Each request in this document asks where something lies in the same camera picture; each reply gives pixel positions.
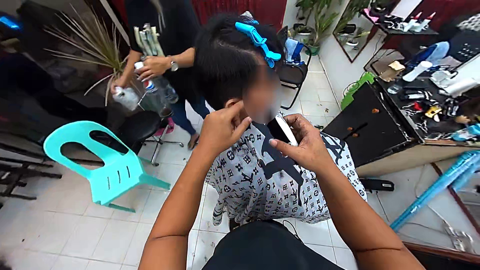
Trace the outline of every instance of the barber's black shirt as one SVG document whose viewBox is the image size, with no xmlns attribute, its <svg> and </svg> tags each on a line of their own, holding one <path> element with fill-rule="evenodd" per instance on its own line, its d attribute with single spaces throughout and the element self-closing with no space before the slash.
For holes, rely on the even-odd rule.
<svg viewBox="0 0 480 270">
<path fill-rule="evenodd" d="M 138 46 L 133 27 L 143 30 L 145 23 L 156 26 L 160 34 L 158 41 L 167 55 L 176 55 L 193 47 L 199 24 L 193 7 L 188 0 L 160 0 L 165 27 L 160 31 L 158 12 L 150 0 L 126 0 L 128 24 L 130 29 L 130 47 L 142 52 Z M 192 68 L 181 68 L 175 72 L 167 70 L 164 76 L 170 81 L 180 98 L 191 100 L 195 97 L 192 91 Z"/>
<path fill-rule="evenodd" d="M 342 270 L 276 221 L 254 221 L 229 232 L 203 270 Z"/>
</svg>

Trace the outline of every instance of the barber's hand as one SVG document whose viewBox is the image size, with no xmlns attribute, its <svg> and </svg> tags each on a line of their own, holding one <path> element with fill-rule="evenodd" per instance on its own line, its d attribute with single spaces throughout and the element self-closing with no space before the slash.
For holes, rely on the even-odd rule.
<svg viewBox="0 0 480 270">
<path fill-rule="evenodd" d="M 115 90 L 116 86 L 120 86 L 122 88 L 127 87 L 128 81 L 129 81 L 129 78 L 127 78 L 127 76 L 123 76 L 123 75 L 120 76 L 120 78 L 116 79 L 110 84 L 110 93 L 112 95 L 117 93 L 117 91 Z"/>
<path fill-rule="evenodd" d="M 270 141 L 271 146 L 315 173 L 322 173 L 326 168 L 335 166 L 317 128 L 298 113 L 287 115 L 284 119 L 293 128 L 293 135 L 300 143 L 295 147 L 274 139 Z"/>
<path fill-rule="evenodd" d="M 136 71 L 140 75 L 138 80 L 143 82 L 144 80 L 150 80 L 153 77 L 162 75 L 167 69 L 172 67 L 171 63 L 170 57 L 147 56 L 144 61 L 144 67 Z"/>
<path fill-rule="evenodd" d="M 243 109 L 243 101 L 227 109 L 221 109 L 205 117 L 197 150 L 205 153 L 206 158 L 215 158 L 237 142 L 252 122 L 250 117 L 239 121 L 238 115 Z"/>
</svg>

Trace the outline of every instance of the barber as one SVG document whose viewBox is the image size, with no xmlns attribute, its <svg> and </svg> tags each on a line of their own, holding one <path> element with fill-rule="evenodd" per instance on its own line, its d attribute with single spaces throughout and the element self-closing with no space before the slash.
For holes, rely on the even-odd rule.
<svg viewBox="0 0 480 270">
<path fill-rule="evenodd" d="M 193 42 L 199 29 L 192 4 L 189 0 L 125 0 L 125 9 L 131 49 L 123 74 L 112 83 L 110 91 L 115 93 L 116 86 L 125 88 L 134 72 L 139 74 L 140 81 L 165 76 L 179 95 L 179 101 L 171 104 L 173 122 L 190 134 L 188 147 L 192 149 L 199 134 L 187 119 L 185 100 L 202 118 L 210 112 L 205 106 L 205 99 L 193 90 L 192 85 Z M 135 71 L 134 64 L 140 61 L 143 53 L 135 40 L 133 27 L 141 31 L 145 23 L 156 27 L 160 34 L 158 42 L 166 56 L 148 56 L 143 61 L 144 67 Z"/>
<path fill-rule="evenodd" d="M 203 123 L 199 145 L 165 201 L 146 241 L 139 270 L 184 270 L 188 234 L 195 221 L 205 176 L 218 154 L 231 147 L 249 126 L 240 122 L 240 101 L 212 112 Z M 318 129 L 300 114 L 285 116 L 300 141 L 293 147 L 270 144 L 317 175 L 340 236 L 360 269 L 424 269 L 402 241 L 359 196 L 334 164 Z M 305 246 L 276 221 L 253 221 L 229 232 L 203 269 L 341 269 Z"/>
</svg>

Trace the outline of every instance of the jeans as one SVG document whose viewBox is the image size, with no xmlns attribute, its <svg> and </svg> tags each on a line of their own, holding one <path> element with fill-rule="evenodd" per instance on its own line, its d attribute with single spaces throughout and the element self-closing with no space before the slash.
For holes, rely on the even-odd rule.
<svg viewBox="0 0 480 270">
<path fill-rule="evenodd" d="M 200 116 L 205 119 L 207 114 L 210 111 L 205 106 L 205 99 L 200 97 L 198 102 L 191 104 L 193 110 L 200 114 Z M 179 100 L 177 103 L 171 104 L 173 115 L 173 122 L 179 125 L 181 128 L 186 130 L 190 135 L 197 133 L 197 131 L 192 127 L 192 123 L 187 119 L 187 112 L 185 111 L 185 100 Z"/>
</svg>

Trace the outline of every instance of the fingernail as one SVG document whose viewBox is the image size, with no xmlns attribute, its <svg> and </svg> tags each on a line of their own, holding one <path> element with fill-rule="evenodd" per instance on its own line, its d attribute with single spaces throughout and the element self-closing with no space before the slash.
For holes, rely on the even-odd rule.
<svg viewBox="0 0 480 270">
<path fill-rule="evenodd" d="M 270 139 L 270 140 L 268 140 L 268 143 L 269 143 L 271 146 L 275 147 L 278 142 L 277 142 L 276 140 L 274 140 L 274 139 Z"/>
</svg>

